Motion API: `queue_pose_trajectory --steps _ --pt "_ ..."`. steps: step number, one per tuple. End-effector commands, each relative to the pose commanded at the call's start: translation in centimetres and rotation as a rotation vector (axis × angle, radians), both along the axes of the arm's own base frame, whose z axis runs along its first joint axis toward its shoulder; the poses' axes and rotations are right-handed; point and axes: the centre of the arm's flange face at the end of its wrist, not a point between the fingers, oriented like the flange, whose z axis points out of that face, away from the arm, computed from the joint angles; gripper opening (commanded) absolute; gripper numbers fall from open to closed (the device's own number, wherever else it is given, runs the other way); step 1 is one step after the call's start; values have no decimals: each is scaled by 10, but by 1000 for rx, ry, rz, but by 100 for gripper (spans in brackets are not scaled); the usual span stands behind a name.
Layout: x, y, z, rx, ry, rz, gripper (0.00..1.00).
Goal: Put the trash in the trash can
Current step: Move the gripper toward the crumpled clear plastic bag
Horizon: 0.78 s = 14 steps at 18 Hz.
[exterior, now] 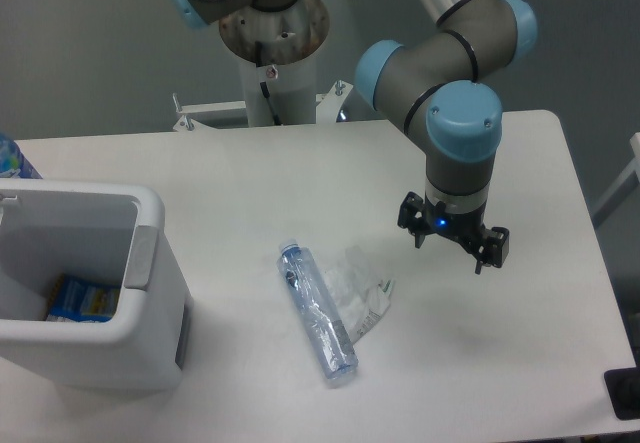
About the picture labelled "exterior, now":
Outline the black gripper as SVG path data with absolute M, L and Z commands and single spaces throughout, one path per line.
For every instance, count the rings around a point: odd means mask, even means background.
M 472 252 L 476 260 L 474 272 L 480 274 L 484 267 L 501 268 L 509 254 L 509 230 L 486 228 L 485 209 L 483 203 L 471 212 L 454 214 L 444 211 L 440 204 L 434 206 L 409 192 L 400 205 L 397 225 L 413 236 L 416 248 L 432 234 L 459 244 L 465 251 Z

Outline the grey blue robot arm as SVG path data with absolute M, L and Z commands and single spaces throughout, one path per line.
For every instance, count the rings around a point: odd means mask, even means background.
M 241 68 L 252 126 L 316 121 L 314 57 L 325 42 L 321 0 L 172 0 L 193 28 L 216 25 Z M 478 268 L 499 268 L 509 232 L 484 223 L 502 105 L 485 76 L 528 53 L 538 24 L 523 0 L 421 0 L 437 33 L 408 48 L 392 40 L 360 58 L 355 90 L 426 157 L 425 191 L 409 193 L 398 225 L 417 243 L 460 245 Z

